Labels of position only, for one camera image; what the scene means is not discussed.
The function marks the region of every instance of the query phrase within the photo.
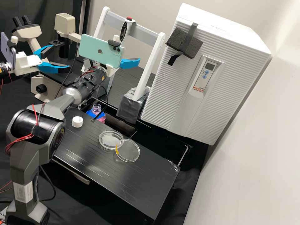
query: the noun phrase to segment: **petri dish lid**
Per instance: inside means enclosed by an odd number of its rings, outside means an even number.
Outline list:
[[[117,156],[124,162],[135,162],[140,156],[139,146],[131,139],[121,140],[121,146],[115,147]]]
[[[123,138],[123,135],[121,135],[118,131],[106,130],[99,135],[99,142],[104,148],[115,150],[116,146],[117,148],[122,146],[123,143],[121,140]]]

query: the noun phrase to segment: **gray robot arm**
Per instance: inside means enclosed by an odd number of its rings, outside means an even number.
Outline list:
[[[17,112],[7,130],[7,142],[32,133],[34,137],[16,142],[10,149],[10,173],[13,182],[14,200],[6,211],[6,224],[47,224],[49,213],[47,207],[38,198],[38,167],[50,161],[60,145],[65,133],[64,114],[68,108],[77,106],[96,90],[106,77],[102,68],[83,74],[75,80],[64,94],[44,105],[39,124],[32,106]],[[40,113],[42,104],[34,109]]]

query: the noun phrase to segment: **yellow pipette tip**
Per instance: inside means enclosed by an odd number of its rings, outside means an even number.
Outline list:
[[[119,154],[117,145],[116,145],[116,153]]]

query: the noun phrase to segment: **mint green iphone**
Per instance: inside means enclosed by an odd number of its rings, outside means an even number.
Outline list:
[[[121,46],[110,45],[107,41],[87,34],[81,35],[79,55],[82,57],[119,68],[122,52]]]

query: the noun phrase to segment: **black foam block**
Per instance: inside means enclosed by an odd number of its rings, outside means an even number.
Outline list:
[[[187,32],[179,28],[175,28],[166,44],[177,51],[181,51],[180,47],[183,45],[187,34]],[[194,58],[199,49],[201,48],[202,44],[202,41],[195,37],[192,37],[190,43],[188,44],[183,54],[189,58]]]

